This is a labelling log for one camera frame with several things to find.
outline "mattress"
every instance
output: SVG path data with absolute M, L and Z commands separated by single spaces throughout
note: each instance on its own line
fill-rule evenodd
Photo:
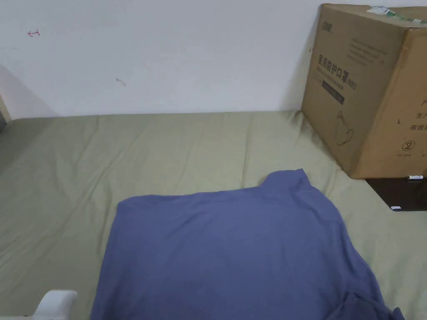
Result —
M 427 212 L 393 212 L 339 168 L 300 112 L 12 121 L 0 134 L 0 314 L 73 289 L 89 317 L 119 201 L 259 185 L 303 168 L 340 210 L 386 304 L 427 318 Z

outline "bed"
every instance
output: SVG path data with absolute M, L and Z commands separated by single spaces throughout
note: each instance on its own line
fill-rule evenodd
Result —
M 393 212 L 335 163 L 301 112 L 20 119 L 0 134 L 0 311 L 72 289 L 88 319 L 119 201 L 256 186 L 303 168 L 340 210 L 386 304 L 427 318 L 427 212 Z

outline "white wall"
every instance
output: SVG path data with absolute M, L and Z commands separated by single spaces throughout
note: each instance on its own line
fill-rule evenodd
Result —
M 299 109 L 321 2 L 2 0 L 0 94 L 14 119 Z

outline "red mark on wall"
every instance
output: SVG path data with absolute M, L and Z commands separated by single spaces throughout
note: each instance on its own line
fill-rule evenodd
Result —
M 40 33 L 38 33 L 38 30 L 37 30 L 36 32 L 28 31 L 28 35 L 29 35 L 30 37 L 32 37 L 32 35 L 35 35 L 35 34 L 40 35 Z

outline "folded t-shirt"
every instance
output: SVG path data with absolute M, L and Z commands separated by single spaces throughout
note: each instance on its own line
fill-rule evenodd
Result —
M 254 188 L 120 202 L 91 318 L 351 319 L 366 303 L 393 316 L 300 169 Z

